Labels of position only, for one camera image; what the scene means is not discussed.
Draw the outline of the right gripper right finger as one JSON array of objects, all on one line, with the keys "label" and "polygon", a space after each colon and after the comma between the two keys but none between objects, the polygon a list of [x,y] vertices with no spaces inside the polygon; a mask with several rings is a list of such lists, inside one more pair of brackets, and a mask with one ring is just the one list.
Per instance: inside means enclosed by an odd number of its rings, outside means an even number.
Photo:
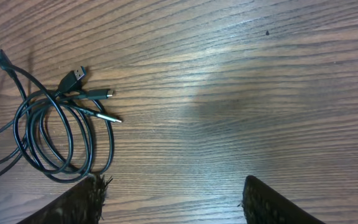
[{"label": "right gripper right finger", "polygon": [[245,179],[241,207],[247,224],[324,224],[253,175]]}]

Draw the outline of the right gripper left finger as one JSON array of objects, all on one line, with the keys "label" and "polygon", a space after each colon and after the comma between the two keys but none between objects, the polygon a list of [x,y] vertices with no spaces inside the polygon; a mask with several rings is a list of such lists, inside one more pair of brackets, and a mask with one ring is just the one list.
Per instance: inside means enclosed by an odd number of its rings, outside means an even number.
[{"label": "right gripper left finger", "polygon": [[98,224],[112,180],[90,174],[19,224]]}]

